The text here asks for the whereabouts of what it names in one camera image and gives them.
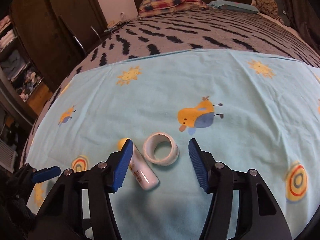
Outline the teal flat pillow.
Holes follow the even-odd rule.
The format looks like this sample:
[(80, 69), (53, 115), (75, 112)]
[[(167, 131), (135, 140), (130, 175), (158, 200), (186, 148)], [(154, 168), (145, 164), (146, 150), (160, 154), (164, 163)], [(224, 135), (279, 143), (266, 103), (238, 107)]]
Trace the teal flat pillow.
[(257, 14), (259, 10), (253, 5), (231, 2), (225, 0), (215, 0), (208, 3), (208, 6), (220, 10), (230, 10), (236, 12), (245, 12), (249, 14)]

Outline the white tube yellow cap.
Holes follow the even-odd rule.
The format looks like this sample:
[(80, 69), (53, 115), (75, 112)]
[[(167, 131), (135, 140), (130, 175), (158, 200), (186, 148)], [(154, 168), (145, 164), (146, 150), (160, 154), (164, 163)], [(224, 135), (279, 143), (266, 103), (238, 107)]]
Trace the white tube yellow cap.
[(135, 144), (133, 144), (133, 154), (129, 163), (129, 169), (143, 190), (149, 191), (159, 184), (159, 179), (148, 166)]

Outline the white tape roll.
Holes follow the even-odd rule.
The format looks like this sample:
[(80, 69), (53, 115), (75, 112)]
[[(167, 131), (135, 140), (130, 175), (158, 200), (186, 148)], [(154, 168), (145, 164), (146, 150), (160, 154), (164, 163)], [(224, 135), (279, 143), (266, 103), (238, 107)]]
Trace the white tape roll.
[(178, 159), (179, 153), (173, 137), (164, 132), (151, 134), (143, 144), (144, 158), (155, 165), (171, 165)]

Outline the light blue cartoon sheet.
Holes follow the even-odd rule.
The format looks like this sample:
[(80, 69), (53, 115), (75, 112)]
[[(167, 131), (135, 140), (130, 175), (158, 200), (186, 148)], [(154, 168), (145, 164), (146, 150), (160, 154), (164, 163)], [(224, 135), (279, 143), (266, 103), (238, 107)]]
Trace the light blue cartoon sheet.
[(188, 142), (233, 170), (256, 169), (297, 237), (319, 207), (319, 64), (229, 49), (198, 49), (83, 70), (67, 82), (30, 138), (27, 162), (81, 170), (117, 150), (142, 151), (167, 133), (179, 155), (151, 164), (145, 191), (128, 172), (110, 199), (123, 239), (198, 239), (211, 197)]

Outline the plaid red blue pillow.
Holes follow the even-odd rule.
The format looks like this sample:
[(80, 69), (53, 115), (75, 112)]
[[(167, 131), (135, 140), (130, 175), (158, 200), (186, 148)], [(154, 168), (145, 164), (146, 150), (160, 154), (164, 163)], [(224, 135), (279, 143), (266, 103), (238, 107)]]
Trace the plaid red blue pillow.
[(149, 17), (207, 8), (207, 4), (202, 0), (143, 0), (139, 6), (138, 16)]

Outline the dark wooden wardrobe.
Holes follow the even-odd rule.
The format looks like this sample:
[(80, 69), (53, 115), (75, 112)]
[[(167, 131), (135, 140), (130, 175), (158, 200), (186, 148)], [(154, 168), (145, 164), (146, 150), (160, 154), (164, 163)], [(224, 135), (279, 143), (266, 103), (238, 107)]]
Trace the dark wooden wardrobe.
[(1, 106), (26, 130), (37, 114), (27, 101), (23, 72), (33, 68), (50, 91), (101, 41), (107, 22), (98, 0), (1, 0)]

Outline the dark brown curtain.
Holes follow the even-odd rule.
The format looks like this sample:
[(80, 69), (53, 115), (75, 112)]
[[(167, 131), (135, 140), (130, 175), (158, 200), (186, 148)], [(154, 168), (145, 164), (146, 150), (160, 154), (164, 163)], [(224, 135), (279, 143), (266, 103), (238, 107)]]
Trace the dark brown curtain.
[(319, 0), (283, 0), (290, 27), (319, 53)]

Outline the brown patterned cushion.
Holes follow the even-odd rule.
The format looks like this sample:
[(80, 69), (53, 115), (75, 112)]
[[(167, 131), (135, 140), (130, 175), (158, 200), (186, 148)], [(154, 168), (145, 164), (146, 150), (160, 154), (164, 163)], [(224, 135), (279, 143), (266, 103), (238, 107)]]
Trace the brown patterned cushion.
[(283, 0), (252, 0), (253, 5), (263, 14), (279, 21), (282, 25), (290, 26)]

